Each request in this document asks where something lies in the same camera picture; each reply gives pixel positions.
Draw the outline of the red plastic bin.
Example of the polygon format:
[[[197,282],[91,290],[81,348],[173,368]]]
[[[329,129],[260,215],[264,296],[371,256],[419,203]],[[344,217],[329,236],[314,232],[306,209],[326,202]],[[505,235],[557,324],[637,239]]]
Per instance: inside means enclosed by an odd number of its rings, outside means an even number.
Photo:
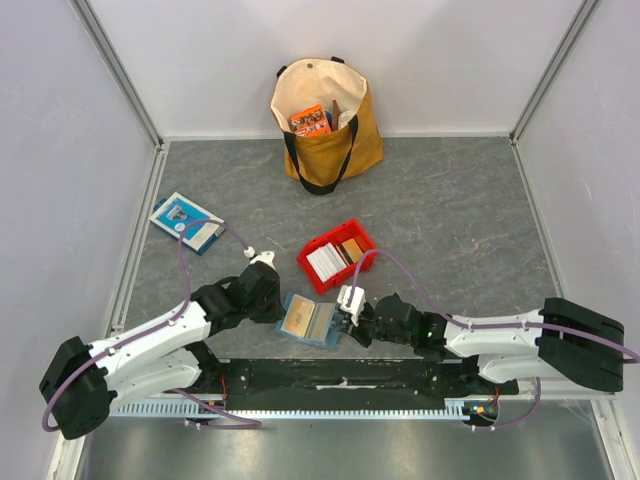
[[[303,247],[297,262],[317,294],[342,286],[356,271],[361,257],[376,248],[356,219],[348,220]]]

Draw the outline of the orange snack packet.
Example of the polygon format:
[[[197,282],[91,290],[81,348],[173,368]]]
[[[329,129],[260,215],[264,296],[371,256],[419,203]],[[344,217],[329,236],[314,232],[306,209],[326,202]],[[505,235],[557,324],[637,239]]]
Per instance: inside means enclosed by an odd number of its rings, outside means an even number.
[[[306,108],[290,118],[292,131],[297,136],[320,136],[332,132],[325,110],[321,104]]]

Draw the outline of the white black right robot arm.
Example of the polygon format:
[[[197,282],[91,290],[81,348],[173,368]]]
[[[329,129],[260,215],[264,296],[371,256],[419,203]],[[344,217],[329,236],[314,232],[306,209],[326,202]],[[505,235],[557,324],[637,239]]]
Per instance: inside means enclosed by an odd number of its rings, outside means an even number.
[[[363,347],[381,341],[431,362],[461,360],[457,377],[469,393],[533,377],[610,393],[624,387],[623,325],[563,298],[513,316],[471,318],[421,312],[396,294],[370,305],[363,289],[345,286],[337,308],[341,330]]]

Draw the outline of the stack of white cards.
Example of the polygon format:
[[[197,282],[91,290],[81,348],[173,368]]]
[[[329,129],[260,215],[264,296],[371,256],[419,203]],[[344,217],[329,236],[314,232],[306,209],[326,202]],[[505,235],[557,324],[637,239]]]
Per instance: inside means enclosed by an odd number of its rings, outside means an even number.
[[[331,243],[312,251],[306,259],[322,283],[326,283],[347,268],[347,263]]]

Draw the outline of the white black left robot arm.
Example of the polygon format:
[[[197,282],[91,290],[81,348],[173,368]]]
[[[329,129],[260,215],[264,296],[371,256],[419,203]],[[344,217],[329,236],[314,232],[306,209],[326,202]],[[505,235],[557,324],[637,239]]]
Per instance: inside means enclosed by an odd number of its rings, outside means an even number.
[[[58,347],[40,381],[47,403],[42,427],[74,440],[143,398],[191,386],[210,392],[220,369],[206,339],[245,319],[275,323],[282,314],[274,254],[265,251],[240,275],[200,287],[134,329],[90,343],[72,337]]]

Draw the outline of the blue leather card holder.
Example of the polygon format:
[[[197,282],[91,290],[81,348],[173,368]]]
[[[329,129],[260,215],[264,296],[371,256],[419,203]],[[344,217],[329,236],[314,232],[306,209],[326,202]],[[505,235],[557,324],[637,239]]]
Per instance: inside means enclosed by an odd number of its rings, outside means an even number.
[[[316,302],[289,292],[284,310],[284,317],[276,323],[277,333],[317,348],[336,348],[341,332],[333,303]]]

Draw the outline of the gold card in bin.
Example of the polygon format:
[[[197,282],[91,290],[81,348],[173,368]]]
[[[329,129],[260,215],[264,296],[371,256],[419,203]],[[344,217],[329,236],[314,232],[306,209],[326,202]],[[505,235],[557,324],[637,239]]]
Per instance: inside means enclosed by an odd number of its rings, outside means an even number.
[[[342,255],[350,264],[358,263],[364,253],[356,238],[345,240],[339,247]]]

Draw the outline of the aluminium frame rail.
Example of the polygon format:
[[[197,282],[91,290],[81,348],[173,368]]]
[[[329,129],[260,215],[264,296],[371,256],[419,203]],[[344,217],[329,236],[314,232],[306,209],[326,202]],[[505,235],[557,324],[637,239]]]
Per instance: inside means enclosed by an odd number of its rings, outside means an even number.
[[[519,380],[518,389],[518,399],[534,399],[537,392],[541,400],[608,400],[615,397],[615,393],[581,387],[562,378],[543,378],[540,386],[534,379]]]

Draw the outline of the brown tote bag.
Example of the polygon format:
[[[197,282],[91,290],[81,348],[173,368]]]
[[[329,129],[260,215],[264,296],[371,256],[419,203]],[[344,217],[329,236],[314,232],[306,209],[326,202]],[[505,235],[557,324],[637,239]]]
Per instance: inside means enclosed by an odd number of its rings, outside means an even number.
[[[338,57],[282,67],[270,109],[284,138],[285,173],[313,195],[384,158],[369,82]]]

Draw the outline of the brown item in bag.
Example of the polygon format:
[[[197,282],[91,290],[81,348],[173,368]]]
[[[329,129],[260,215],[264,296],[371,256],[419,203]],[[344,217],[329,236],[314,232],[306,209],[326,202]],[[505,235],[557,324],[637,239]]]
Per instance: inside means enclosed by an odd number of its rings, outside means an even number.
[[[341,129],[345,124],[346,121],[343,119],[343,114],[340,106],[336,100],[333,100],[331,108],[331,129],[333,131],[337,131]]]

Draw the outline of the blue white razor box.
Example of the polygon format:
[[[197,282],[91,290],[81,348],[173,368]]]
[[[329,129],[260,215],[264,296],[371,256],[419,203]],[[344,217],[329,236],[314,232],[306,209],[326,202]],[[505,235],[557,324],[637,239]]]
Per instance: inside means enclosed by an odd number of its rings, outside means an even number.
[[[178,192],[161,198],[149,221],[176,240],[184,234],[184,247],[198,255],[203,255],[225,231],[221,218]]]

